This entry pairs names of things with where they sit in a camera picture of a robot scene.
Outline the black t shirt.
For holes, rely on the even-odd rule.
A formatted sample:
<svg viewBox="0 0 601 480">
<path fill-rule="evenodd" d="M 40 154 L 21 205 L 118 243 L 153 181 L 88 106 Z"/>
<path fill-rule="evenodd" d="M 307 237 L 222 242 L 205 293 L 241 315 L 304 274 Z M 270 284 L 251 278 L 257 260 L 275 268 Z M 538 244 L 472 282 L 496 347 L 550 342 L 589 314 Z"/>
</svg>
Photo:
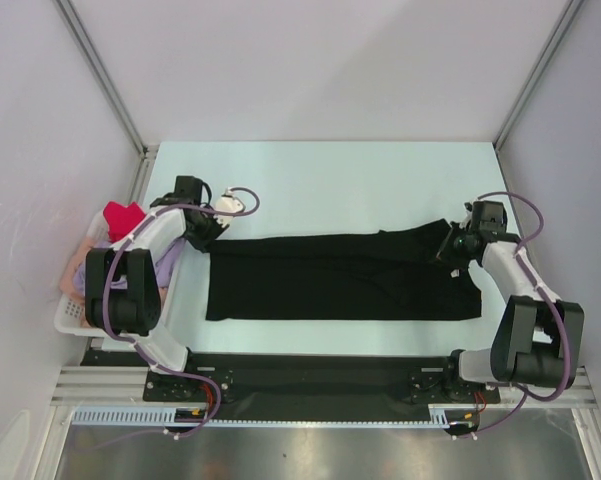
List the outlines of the black t shirt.
<svg viewBox="0 0 601 480">
<path fill-rule="evenodd" d="M 482 314 L 468 271 L 436 254 L 437 220 L 402 231 L 216 241 L 205 318 L 462 321 Z"/>
</svg>

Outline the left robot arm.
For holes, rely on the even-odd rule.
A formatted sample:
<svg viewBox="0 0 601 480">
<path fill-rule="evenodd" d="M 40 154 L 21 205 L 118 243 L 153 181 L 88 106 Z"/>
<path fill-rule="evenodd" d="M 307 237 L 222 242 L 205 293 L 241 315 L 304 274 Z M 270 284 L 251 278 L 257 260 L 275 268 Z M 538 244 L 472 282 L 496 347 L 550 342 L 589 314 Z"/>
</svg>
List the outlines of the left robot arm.
<svg viewBox="0 0 601 480">
<path fill-rule="evenodd" d="M 95 247 L 84 262 L 84 315 L 140 354 L 150 367 L 168 372 L 166 387 L 177 398 L 194 397 L 201 376 L 186 366 L 187 348 L 161 323 L 161 291 L 185 245 L 206 252 L 244 205 L 232 191 L 211 205 L 211 189 L 195 176 L 178 176 L 174 189 L 154 200 L 129 232 L 110 246 Z"/>
</svg>

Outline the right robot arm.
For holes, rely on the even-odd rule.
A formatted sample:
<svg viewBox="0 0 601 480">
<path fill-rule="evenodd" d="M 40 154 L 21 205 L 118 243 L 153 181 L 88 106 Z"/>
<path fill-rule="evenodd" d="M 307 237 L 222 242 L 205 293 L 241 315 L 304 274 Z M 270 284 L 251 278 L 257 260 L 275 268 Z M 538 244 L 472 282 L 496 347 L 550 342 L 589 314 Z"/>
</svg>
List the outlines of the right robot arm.
<svg viewBox="0 0 601 480">
<path fill-rule="evenodd" d="M 551 402 L 575 380 L 584 310 L 555 293 L 530 261 L 527 244 L 544 228 L 539 208 L 518 194 L 505 194 L 537 216 L 536 231 L 522 238 L 508 231 L 508 214 L 494 199 L 497 195 L 467 202 L 466 217 L 451 224 L 436 254 L 454 273 L 477 264 L 505 301 L 491 346 L 453 352 L 456 367 L 443 373 L 441 388 L 453 401 L 466 400 L 483 384 L 511 386 L 536 401 Z"/>
</svg>

